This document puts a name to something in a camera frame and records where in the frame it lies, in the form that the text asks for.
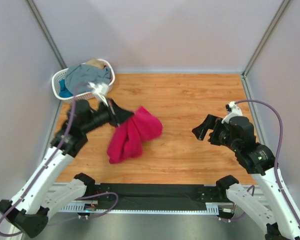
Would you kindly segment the red t shirt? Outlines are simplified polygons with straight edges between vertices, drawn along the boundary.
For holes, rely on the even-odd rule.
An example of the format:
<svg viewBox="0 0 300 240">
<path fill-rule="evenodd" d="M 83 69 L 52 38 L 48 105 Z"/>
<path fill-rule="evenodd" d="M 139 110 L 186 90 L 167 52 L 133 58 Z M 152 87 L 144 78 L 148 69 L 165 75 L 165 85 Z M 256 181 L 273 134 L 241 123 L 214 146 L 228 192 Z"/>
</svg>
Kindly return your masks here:
<svg viewBox="0 0 300 240">
<path fill-rule="evenodd" d="M 132 117 L 117 127 L 107 147 L 110 164 L 119 164 L 143 154 L 143 143 L 162 135 L 161 121 L 140 106 Z"/>
</svg>

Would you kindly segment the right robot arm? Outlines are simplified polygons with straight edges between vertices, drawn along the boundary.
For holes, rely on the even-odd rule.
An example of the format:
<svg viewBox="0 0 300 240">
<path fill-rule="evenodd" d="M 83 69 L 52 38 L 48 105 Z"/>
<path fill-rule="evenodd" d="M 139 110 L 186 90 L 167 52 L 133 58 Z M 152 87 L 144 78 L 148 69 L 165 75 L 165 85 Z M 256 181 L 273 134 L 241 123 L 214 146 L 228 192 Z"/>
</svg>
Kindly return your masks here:
<svg viewBox="0 0 300 240">
<path fill-rule="evenodd" d="M 225 146 L 234 152 L 238 163 L 252 176 L 262 191 L 269 207 L 247 193 L 233 176 L 220 179 L 225 184 L 226 197 L 239 206 L 262 230 L 267 240 L 300 240 L 300 220 L 293 215 L 284 199 L 284 183 L 277 180 L 275 156 L 265 145 L 256 141 L 254 126 L 245 116 L 220 118 L 207 115 L 192 129 L 202 141 L 211 130 L 208 142 Z"/>
</svg>

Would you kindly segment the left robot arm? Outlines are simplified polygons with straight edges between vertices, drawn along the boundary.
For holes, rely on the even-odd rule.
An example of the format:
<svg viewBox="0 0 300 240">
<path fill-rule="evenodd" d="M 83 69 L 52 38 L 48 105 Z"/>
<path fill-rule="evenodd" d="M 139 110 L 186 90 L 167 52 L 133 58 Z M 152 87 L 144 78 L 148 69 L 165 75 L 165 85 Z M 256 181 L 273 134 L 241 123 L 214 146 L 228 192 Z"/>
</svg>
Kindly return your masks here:
<svg viewBox="0 0 300 240">
<path fill-rule="evenodd" d="M 7 220 L 30 238 L 38 236 L 50 218 L 76 199 L 88 199 L 95 189 L 95 180 L 79 173 L 73 180 L 47 196 L 47 192 L 65 167 L 72 162 L 88 142 L 87 133 L 105 125 L 119 127 L 134 113 L 119 107 L 107 98 L 91 108 L 87 100 L 76 100 L 62 124 L 42 162 L 21 190 L 11 199 L 0 201 L 2 220 Z"/>
</svg>

